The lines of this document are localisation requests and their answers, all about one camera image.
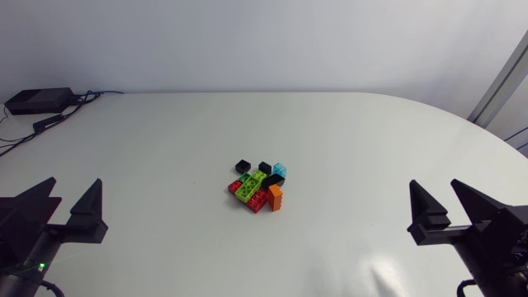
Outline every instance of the cable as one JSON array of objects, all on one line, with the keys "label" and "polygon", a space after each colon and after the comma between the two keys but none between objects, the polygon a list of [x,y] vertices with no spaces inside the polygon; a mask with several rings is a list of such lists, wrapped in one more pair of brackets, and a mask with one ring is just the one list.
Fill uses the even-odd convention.
[{"label": "cable", "polygon": [[57,297],[64,297],[63,291],[61,291],[58,286],[45,280],[43,280],[40,285],[45,287],[47,290],[51,290],[52,292],[54,292],[55,296]]},{"label": "cable", "polygon": [[0,120],[0,124],[1,124],[6,118],[9,117],[9,116],[7,116],[7,113],[6,113],[6,106],[5,106],[5,105],[3,106],[3,115],[4,115],[4,117]]},{"label": "cable", "polygon": [[57,121],[57,122],[54,122],[53,124],[51,125],[48,125],[48,126],[44,126],[41,128],[41,130],[38,130],[32,134],[29,134],[27,135],[26,137],[22,137],[22,138],[19,138],[19,139],[13,139],[13,140],[4,140],[4,141],[7,141],[7,142],[15,142],[17,141],[15,144],[6,144],[6,145],[3,145],[3,146],[0,146],[0,148],[6,148],[6,147],[10,147],[8,149],[6,149],[5,151],[1,152],[0,153],[0,157],[4,156],[6,153],[9,153],[11,152],[14,148],[16,148],[17,146],[19,146],[20,144],[24,144],[30,140],[32,140],[33,138],[35,138],[36,136],[44,133],[46,130],[49,130],[53,127],[55,127],[56,125],[64,122],[65,120],[67,120],[71,115],[73,115],[74,113],[76,113],[78,110],[81,109],[81,107],[83,107],[83,105],[85,104],[88,104],[90,102],[93,102],[94,100],[96,100],[98,97],[100,97],[104,92],[92,92],[92,91],[88,91],[86,92],[85,94],[82,94],[82,95],[74,95],[74,96],[77,96],[78,98],[82,98],[81,101],[77,101],[76,99],[76,102],[78,103],[75,108],[73,109],[73,111],[71,111],[70,113],[66,114],[66,115],[63,115],[63,119]]},{"label": "cable", "polygon": [[512,135],[512,136],[510,136],[510,137],[508,137],[508,138],[506,138],[506,139],[504,139],[504,141],[508,141],[508,140],[514,138],[515,136],[517,136],[518,134],[520,134],[520,133],[522,133],[522,132],[524,132],[524,131],[526,131],[526,130],[528,130],[528,127],[524,128],[523,130],[521,130],[521,131],[515,133],[514,135]]},{"label": "cable", "polygon": [[524,148],[526,145],[528,145],[528,143],[525,143],[525,144],[523,144],[522,146],[516,148],[516,150],[522,149],[522,148]]},{"label": "cable", "polygon": [[462,280],[456,288],[456,297],[465,297],[464,288],[468,285],[477,285],[477,283],[474,280]]}]

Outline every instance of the red lego brick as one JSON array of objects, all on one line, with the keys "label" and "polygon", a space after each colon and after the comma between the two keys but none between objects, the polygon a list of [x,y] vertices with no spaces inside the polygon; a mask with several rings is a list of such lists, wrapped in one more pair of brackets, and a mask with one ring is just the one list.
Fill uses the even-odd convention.
[{"label": "red lego brick", "polygon": [[234,193],[238,190],[240,186],[242,186],[242,182],[239,180],[236,180],[236,181],[233,181],[233,183],[228,186],[228,190],[231,192],[231,194],[234,195]]},{"label": "red lego brick", "polygon": [[267,203],[267,193],[266,190],[258,190],[251,198],[247,201],[247,207],[256,214],[259,212],[264,205]]}]

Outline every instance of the green lego brick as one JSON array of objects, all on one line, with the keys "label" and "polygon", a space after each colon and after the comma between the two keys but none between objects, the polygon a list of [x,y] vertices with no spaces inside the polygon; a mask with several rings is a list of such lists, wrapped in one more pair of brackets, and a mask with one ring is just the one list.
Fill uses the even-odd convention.
[{"label": "green lego brick", "polygon": [[262,182],[262,180],[267,177],[267,174],[260,170],[257,170],[255,173],[253,173],[252,177]]},{"label": "green lego brick", "polygon": [[262,181],[257,180],[254,177],[248,177],[247,180],[240,186],[240,188],[234,193],[235,196],[243,203],[247,203],[251,196],[255,194],[258,189],[261,188]]},{"label": "green lego brick", "polygon": [[250,175],[249,175],[249,173],[246,172],[246,173],[244,173],[243,175],[241,175],[241,176],[238,178],[238,180],[239,180],[241,183],[244,183],[244,182],[248,179],[248,177],[250,177]]}]

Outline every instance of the black router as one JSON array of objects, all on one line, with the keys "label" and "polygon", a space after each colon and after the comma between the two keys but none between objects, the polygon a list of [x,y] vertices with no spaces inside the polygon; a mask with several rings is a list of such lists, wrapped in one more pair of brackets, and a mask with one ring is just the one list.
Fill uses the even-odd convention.
[{"label": "black router", "polygon": [[5,107],[13,115],[61,113],[72,95],[69,87],[24,90],[9,99]]}]

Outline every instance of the lego brick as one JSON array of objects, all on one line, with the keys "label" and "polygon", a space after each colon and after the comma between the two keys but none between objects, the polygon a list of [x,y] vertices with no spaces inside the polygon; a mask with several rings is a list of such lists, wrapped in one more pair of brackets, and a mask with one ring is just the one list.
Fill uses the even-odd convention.
[{"label": "lego brick", "polygon": [[272,174],[278,174],[283,178],[286,178],[286,167],[284,165],[277,163],[273,165],[273,173]]},{"label": "lego brick", "polygon": [[244,183],[248,177],[250,177],[251,175],[249,175],[249,173],[244,173],[241,177],[238,178],[239,181],[241,181],[242,183]]},{"label": "lego brick", "polygon": [[257,180],[254,177],[248,177],[247,180],[240,186],[240,188],[234,193],[243,203],[247,203],[248,200],[261,188],[262,181]]},{"label": "lego brick", "polygon": [[278,185],[271,185],[267,193],[267,202],[271,206],[271,211],[278,211],[282,206],[282,191]]},{"label": "lego brick", "polygon": [[231,192],[231,194],[234,195],[234,193],[237,192],[237,190],[242,186],[242,182],[239,180],[233,181],[229,186],[228,190]]},{"label": "lego brick", "polygon": [[258,170],[264,172],[267,176],[271,175],[271,165],[266,162],[258,164]]},{"label": "lego brick", "polygon": [[282,186],[284,185],[284,180],[285,178],[278,174],[271,174],[269,177],[266,177],[262,180],[261,188],[267,189],[271,185]]},{"label": "lego brick", "polygon": [[252,174],[252,177],[262,182],[262,180],[267,177],[267,174],[260,170],[257,170],[255,173]]},{"label": "lego brick", "polygon": [[271,185],[269,187],[269,193],[274,197],[282,195],[282,191],[278,185]]},{"label": "lego brick", "polygon": [[273,200],[273,206],[271,207],[271,211],[278,211],[282,207],[282,195],[276,197]]},{"label": "lego brick", "polygon": [[267,191],[260,189],[249,199],[247,202],[247,207],[256,214],[259,212],[264,205],[267,203]]},{"label": "lego brick", "polygon": [[251,164],[249,162],[246,162],[245,160],[240,160],[240,162],[237,163],[234,167],[238,173],[244,174],[251,169]]}]

